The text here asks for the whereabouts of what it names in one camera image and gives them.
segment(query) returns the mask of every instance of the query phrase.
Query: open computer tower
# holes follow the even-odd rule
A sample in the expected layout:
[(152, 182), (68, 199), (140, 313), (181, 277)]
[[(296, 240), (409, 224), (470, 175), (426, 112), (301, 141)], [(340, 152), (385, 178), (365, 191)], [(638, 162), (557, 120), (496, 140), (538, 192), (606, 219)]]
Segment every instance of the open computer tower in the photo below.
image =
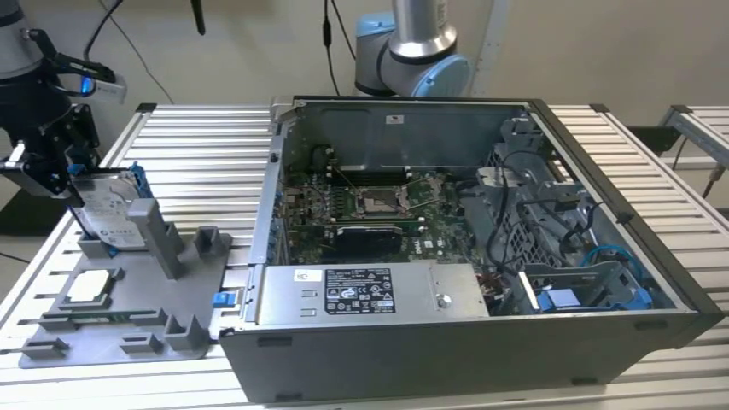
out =
[(296, 97), (236, 326), (250, 401), (605, 384), (721, 319), (540, 100)]

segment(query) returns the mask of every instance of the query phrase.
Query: white wall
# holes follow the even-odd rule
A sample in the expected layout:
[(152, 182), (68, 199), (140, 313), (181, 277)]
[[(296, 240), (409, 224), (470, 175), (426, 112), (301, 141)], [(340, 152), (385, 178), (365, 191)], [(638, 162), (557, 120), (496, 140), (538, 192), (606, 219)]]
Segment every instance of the white wall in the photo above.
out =
[(654, 125), (672, 104), (729, 104), (726, 0), (512, 0), (493, 97), (605, 103)]
[[(349, 38), (361, 14), (386, 11), (389, 0), (338, 0)], [(80, 56), (104, 14), (96, 0), (23, 0), (32, 23), (50, 34), (57, 49)], [(176, 103), (268, 103), (276, 95), (333, 94), (321, 44), (321, 0), (206, 0), (208, 34), (197, 34), (186, 0), (126, 0), (113, 16), (134, 41), (152, 72)], [(452, 0), (450, 22), (458, 49), (474, 59), (481, 50), (490, 0)], [(333, 65), (340, 90), (349, 93), (354, 65), (333, 25)], [(90, 57), (129, 83), (124, 106), (93, 102), (93, 114), (108, 149), (140, 103), (165, 97), (116, 27), (98, 35)]]

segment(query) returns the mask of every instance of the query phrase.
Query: metal rail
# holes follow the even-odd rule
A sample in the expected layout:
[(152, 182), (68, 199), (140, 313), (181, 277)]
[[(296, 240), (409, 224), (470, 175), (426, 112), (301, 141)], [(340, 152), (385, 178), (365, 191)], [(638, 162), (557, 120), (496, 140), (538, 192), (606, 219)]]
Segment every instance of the metal rail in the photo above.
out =
[[(589, 106), (554, 113), (701, 287), (729, 312), (729, 229), (612, 114)], [(246, 251), (270, 141), (266, 107), (160, 106), (136, 114), (109, 166), (144, 158), (154, 195), (181, 231), (217, 224), (234, 236), (224, 287), (246, 282)], [(217, 408), (249, 405), (224, 352), (201, 360), (23, 370), (15, 350), (33, 335), (78, 258), (77, 226), (64, 218), (0, 305), (0, 409)], [(652, 353), (608, 386), (545, 389), (298, 409), (729, 407), (729, 319), (681, 350)]]
[(661, 126), (673, 126), (706, 154), (729, 167), (729, 107), (673, 106)]

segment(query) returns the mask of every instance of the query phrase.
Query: motherboard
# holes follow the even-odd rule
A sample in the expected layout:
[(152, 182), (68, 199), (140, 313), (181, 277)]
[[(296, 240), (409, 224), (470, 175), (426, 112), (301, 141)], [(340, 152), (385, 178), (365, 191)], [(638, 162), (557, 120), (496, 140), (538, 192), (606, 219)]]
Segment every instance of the motherboard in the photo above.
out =
[(448, 173), (292, 175), (285, 188), (290, 263), (406, 262), (484, 265)]

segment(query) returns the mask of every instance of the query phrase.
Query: power supply label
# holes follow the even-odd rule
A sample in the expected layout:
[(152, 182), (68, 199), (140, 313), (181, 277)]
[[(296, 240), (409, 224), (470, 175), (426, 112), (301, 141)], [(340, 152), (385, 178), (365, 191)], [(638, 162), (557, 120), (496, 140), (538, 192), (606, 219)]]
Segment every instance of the power supply label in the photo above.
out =
[(396, 312), (389, 269), (326, 269), (324, 281), (326, 313)]

